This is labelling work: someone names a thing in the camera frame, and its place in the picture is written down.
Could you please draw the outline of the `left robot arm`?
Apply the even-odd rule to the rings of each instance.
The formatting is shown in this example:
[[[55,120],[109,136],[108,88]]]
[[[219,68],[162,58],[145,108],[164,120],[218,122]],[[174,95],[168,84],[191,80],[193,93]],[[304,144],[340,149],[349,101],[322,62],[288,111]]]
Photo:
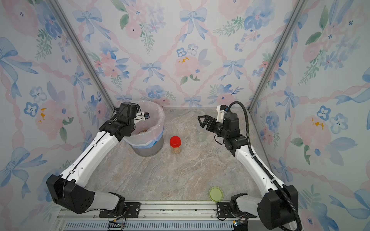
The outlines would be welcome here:
[[[150,114],[136,103],[122,103],[116,108],[83,153],[60,175],[47,179],[52,201],[76,214],[105,210],[115,217],[123,216],[127,210],[123,196],[90,191],[86,184],[108,152],[124,137],[130,137],[137,123],[149,118]]]

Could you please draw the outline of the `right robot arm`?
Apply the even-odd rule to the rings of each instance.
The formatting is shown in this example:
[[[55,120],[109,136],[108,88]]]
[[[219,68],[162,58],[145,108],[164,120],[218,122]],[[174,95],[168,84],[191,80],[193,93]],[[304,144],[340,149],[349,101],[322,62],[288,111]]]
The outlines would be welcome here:
[[[249,137],[241,134],[237,114],[226,112],[218,120],[208,115],[198,117],[199,125],[223,139],[223,145],[249,172],[260,190],[261,198],[247,193],[234,195],[230,199],[231,213],[235,217],[256,216],[268,229],[280,228],[296,223],[295,230],[302,230],[298,214],[298,191],[287,186],[276,177],[254,152]]]

